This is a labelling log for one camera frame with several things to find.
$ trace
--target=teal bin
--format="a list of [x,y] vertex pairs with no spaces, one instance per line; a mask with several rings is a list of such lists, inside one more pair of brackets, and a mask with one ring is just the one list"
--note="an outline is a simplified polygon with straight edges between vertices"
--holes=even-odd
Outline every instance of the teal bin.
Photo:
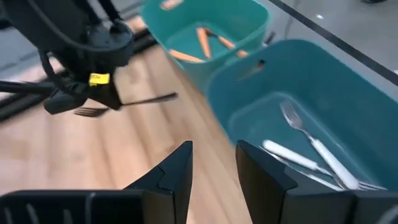
[[280,103],[289,100],[305,129],[354,176],[398,190],[398,103],[315,44],[270,45],[214,74],[206,97],[233,144],[270,139],[327,168],[284,119]]
[[[203,91],[210,75],[235,57],[238,49],[251,52],[262,45],[269,14],[253,0],[183,0],[173,9],[164,10],[164,1],[148,0],[141,16],[149,31],[168,51],[170,49],[205,60],[191,63],[176,60],[192,83]],[[196,28],[208,27],[235,44],[227,49],[217,38],[209,37],[212,58],[206,59]]]

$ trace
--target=yellow label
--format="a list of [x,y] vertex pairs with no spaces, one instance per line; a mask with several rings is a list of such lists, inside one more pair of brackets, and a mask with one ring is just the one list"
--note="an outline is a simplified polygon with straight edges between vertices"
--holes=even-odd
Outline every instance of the yellow label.
[[99,74],[99,73],[91,73],[89,84],[90,86],[105,85],[109,83],[109,73],[107,74]]

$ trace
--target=cutlery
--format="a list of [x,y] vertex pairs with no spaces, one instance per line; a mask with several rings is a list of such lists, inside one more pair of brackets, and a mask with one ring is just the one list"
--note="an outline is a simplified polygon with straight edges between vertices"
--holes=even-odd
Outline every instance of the cutlery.
[[[279,157],[279,156],[277,156],[277,155],[271,153],[270,151],[264,149],[264,148],[261,147],[261,146],[258,146],[258,147],[259,147],[260,149],[264,150],[266,153],[270,154],[273,158],[275,158],[275,159],[278,160],[279,162],[281,162],[281,163],[287,165],[288,167],[290,167],[290,168],[293,169],[293,170],[296,170],[296,169],[294,169],[292,166],[290,166],[290,164],[289,164],[288,162],[286,162],[285,160],[283,160],[281,157]],[[307,173],[302,172],[302,171],[299,171],[299,170],[296,170],[296,171],[299,172],[299,173],[301,173],[301,174],[303,174],[304,176],[307,176],[307,177],[309,177],[309,178],[311,178],[311,179],[313,179],[313,180],[315,180],[315,181],[317,181],[317,182],[319,182],[319,183],[321,183],[321,184],[323,184],[323,185],[325,185],[325,186],[327,186],[327,187],[333,189],[333,190],[336,190],[336,191],[342,191],[342,190],[344,190],[344,188],[338,187],[338,186],[336,186],[336,185],[334,185],[334,184],[331,184],[331,183],[329,183],[329,182],[327,182],[327,181],[325,181],[325,180],[323,180],[323,179],[321,179],[321,178],[319,178],[319,177],[316,177],[316,176],[314,176],[314,175],[312,175],[312,174],[307,174]]]
[[211,58],[209,40],[205,28],[202,27],[197,28],[197,34],[200,45],[203,49],[203,53],[205,54],[206,58]]
[[[341,181],[341,180],[336,180],[335,175],[333,175],[326,169],[320,167],[315,161],[308,159],[290,149],[287,149],[286,147],[281,146],[280,144],[277,144],[276,142],[273,142],[271,140],[265,140],[265,141],[263,141],[262,146],[265,150],[267,150],[275,155],[278,155],[284,159],[292,161],[292,162],[294,162],[298,165],[301,165],[303,167],[306,167],[312,171],[320,172],[322,174],[328,175],[328,176],[334,178],[334,180],[336,182]],[[368,183],[362,182],[362,181],[358,181],[358,182],[359,182],[359,188],[361,190],[387,190],[386,188],[381,187],[381,186],[368,184]]]
[[[145,104],[145,103],[161,103],[161,102],[174,100],[177,97],[178,97],[177,93],[169,93],[167,95],[159,96],[159,97],[156,97],[156,98],[151,98],[151,99],[148,99],[148,100],[141,100],[141,101],[135,101],[135,102],[132,102],[132,103],[126,103],[126,104],[123,104],[123,106],[139,105],[139,104]],[[82,107],[82,108],[78,108],[73,113],[75,115],[79,115],[79,116],[86,116],[86,117],[89,117],[89,118],[97,118],[97,117],[102,116],[103,114],[105,114],[105,112],[108,112],[109,110],[110,110],[110,108],[87,108],[87,107]]]
[[170,55],[172,55],[173,57],[175,57],[176,59],[179,59],[179,60],[184,60],[187,62],[196,62],[196,63],[204,62],[204,60],[202,60],[202,59],[196,58],[191,55],[184,54],[182,52],[178,52],[173,49],[170,49],[169,53],[170,53]]
[[[206,35],[212,36],[212,37],[217,37],[218,40],[228,49],[234,49],[235,45],[229,41],[227,38],[222,37],[220,35],[216,35],[215,33],[213,33],[209,28],[204,28]],[[248,53],[244,50],[239,50],[238,52],[236,52],[236,55],[238,57],[245,57],[248,55]]]
[[284,101],[280,104],[282,114],[284,115],[286,122],[294,129],[303,132],[311,145],[317,150],[322,156],[325,162],[330,166],[333,172],[339,177],[347,188],[351,190],[359,189],[358,180],[347,170],[347,168],[326,148],[325,145],[319,139],[316,139],[310,135],[304,129],[304,123],[302,119],[296,113],[293,105],[289,101]]

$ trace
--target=wooden tabletop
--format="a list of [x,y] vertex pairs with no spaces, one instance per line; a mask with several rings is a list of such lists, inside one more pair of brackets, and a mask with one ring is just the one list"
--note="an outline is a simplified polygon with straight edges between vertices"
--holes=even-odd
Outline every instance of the wooden tabletop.
[[[140,19],[129,25],[134,30],[144,27]],[[192,140],[188,223],[251,223],[234,147],[204,97],[161,47],[135,55],[118,70],[116,83],[123,102],[172,91],[179,99],[126,107],[101,118],[71,111],[51,116],[40,106],[0,124],[0,194],[19,189],[122,189]]]

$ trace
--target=white handle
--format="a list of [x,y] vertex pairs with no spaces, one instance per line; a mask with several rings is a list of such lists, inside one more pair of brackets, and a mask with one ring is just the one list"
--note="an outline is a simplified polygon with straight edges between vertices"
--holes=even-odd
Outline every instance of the white handle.
[[325,162],[341,179],[345,186],[351,190],[359,188],[358,180],[347,170],[347,168],[317,139],[311,141],[312,146],[318,151]]
[[277,144],[271,140],[265,140],[264,142],[262,142],[262,146],[269,152],[290,160],[298,165],[304,166],[310,170],[318,169],[318,164],[316,162],[307,159],[306,157],[303,157],[302,155],[291,151],[290,149],[287,149],[286,147],[281,146],[280,144]]

